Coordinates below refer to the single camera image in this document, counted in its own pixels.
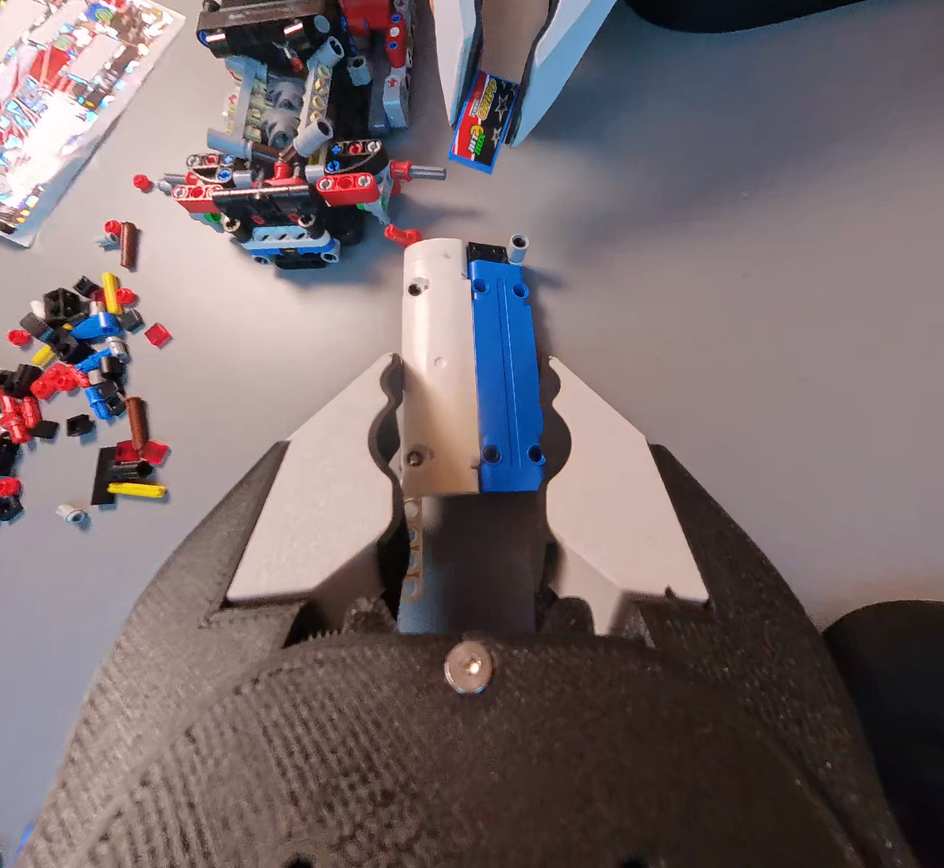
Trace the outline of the holographic sticker sheet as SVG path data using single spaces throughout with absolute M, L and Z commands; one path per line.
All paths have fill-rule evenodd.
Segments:
M 29 248 L 185 25 L 151 0 L 1 0 L 1 233 Z

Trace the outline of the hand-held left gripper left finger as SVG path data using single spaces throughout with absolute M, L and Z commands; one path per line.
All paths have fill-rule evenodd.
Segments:
M 379 546 L 398 519 L 390 460 L 402 379 L 399 356 L 382 355 L 289 438 L 230 604 L 347 608 L 383 593 Z

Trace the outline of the pile of small lego pieces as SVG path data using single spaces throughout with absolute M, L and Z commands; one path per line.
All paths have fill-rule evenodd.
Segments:
M 20 467 L 28 446 L 54 442 L 59 435 L 91 441 L 100 426 L 121 422 L 127 437 L 98 449 L 88 504 L 104 508 L 123 497 L 167 498 L 157 475 L 170 449 L 151 435 L 148 403 L 127 389 L 127 341 L 141 331 L 159 348 L 171 335 L 161 323 L 146 326 L 138 302 L 113 272 L 98 280 L 82 276 L 32 302 L 6 333 L 10 346 L 39 348 L 29 362 L 1 373 L 2 523 L 24 513 Z

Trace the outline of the stickered blue lego tile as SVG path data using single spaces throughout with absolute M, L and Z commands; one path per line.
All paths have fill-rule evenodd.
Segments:
M 520 86 L 478 69 L 456 122 L 448 159 L 491 174 L 516 107 Z

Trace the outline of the white and blue lego panel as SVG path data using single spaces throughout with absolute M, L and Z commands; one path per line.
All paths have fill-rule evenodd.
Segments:
M 400 484 L 410 545 L 402 606 L 423 582 L 423 503 L 536 492 L 546 458 L 530 289 L 530 241 L 423 238 L 387 225 L 404 250 Z

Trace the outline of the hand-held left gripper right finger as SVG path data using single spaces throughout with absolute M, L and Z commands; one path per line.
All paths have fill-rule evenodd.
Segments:
M 549 479 L 546 512 L 558 555 L 549 587 L 589 607 L 614 633 L 636 601 L 702 606 L 710 593 L 646 437 L 558 357 L 552 406 L 570 450 Z

